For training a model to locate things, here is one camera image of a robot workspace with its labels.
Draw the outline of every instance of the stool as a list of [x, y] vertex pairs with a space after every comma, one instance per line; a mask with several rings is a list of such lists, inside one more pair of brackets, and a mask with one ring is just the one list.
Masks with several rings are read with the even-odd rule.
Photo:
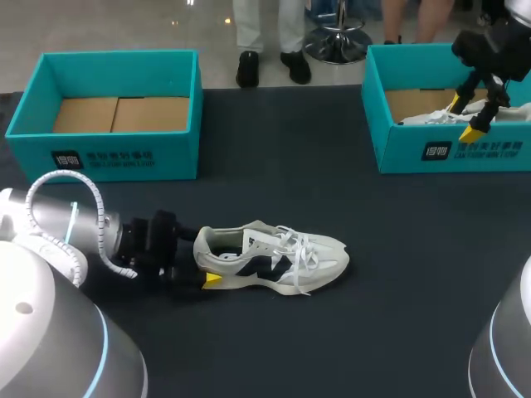
[[348, 27], [347, 0], [338, 0], [335, 27], [321, 26], [311, 31], [304, 39], [304, 48], [309, 56], [328, 64], [346, 65], [365, 59], [367, 47], [373, 41], [361, 29], [365, 21], [358, 20], [358, 25]]

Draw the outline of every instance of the black shoe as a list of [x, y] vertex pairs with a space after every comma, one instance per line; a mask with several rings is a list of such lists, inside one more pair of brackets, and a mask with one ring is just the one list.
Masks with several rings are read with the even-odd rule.
[[[386, 40], [383, 44], [396, 44], [396, 43], [392, 40]], [[402, 36], [398, 37], [398, 44], [402, 44]]]
[[258, 86], [258, 53], [243, 51], [240, 55], [240, 65], [236, 75], [236, 83], [242, 89]]
[[280, 60], [290, 68], [290, 78], [298, 85], [307, 85], [312, 80], [312, 71], [302, 51], [282, 52]]

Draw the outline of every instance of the person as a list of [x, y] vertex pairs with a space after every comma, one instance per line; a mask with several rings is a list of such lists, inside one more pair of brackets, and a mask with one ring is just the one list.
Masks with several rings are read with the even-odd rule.
[[[290, 78], [300, 85], [311, 81], [311, 70], [302, 52], [304, 1], [280, 0], [280, 60], [290, 70]], [[236, 82], [241, 88], [257, 87], [259, 55], [264, 50], [260, 29], [260, 0], [233, 0], [237, 45], [241, 50]]]
[[[385, 44], [402, 41], [400, 29], [406, 4], [407, 0], [382, 0]], [[445, 26], [453, 7], [454, 0], [421, 0], [415, 43], [431, 43]]]

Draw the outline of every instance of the chrome stool base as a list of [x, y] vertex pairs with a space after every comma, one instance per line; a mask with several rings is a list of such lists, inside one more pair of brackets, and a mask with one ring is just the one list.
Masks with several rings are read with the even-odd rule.
[[373, 41], [360, 29], [345, 27], [341, 32], [332, 32], [318, 27], [306, 37], [306, 53], [318, 61], [334, 65], [360, 62], [367, 55], [367, 47]]

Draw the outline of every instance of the white trousers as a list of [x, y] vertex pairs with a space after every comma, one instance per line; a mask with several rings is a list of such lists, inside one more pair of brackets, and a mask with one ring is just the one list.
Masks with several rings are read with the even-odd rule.
[[[238, 47], [241, 51], [263, 52], [260, 29], [260, 0], [232, 0]], [[279, 39], [282, 52], [302, 49], [305, 0], [279, 0]]]

